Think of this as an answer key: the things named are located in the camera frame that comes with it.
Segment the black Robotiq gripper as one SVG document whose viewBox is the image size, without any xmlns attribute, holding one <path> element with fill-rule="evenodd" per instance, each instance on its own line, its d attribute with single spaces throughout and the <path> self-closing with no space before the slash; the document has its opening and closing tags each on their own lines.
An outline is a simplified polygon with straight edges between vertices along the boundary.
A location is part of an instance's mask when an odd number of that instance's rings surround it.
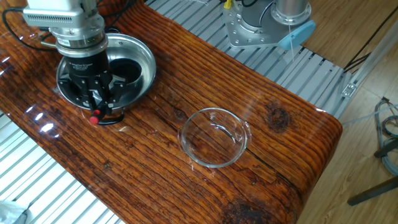
<svg viewBox="0 0 398 224">
<path fill-rule="evenodd" d="M 92 80 L 95 77 L 98 77 L 102 82 L 111 81 L 103 98 L 106 114 L 111 114 L 113 110 L 121 107 L 122 96 L 126 91 L 126 79 L 118 76 L 113 76 L 112 79 L 106 51 L 89 57 L 65 57 L 65 61 L 69 77 L 73 81 Z M 80 88 L 72 80 L 61 79 L 58 81 L 58 88 L 61 94 L 75 106 L 92 108 L 95 102 L 89 91 Z"/>
</svg>

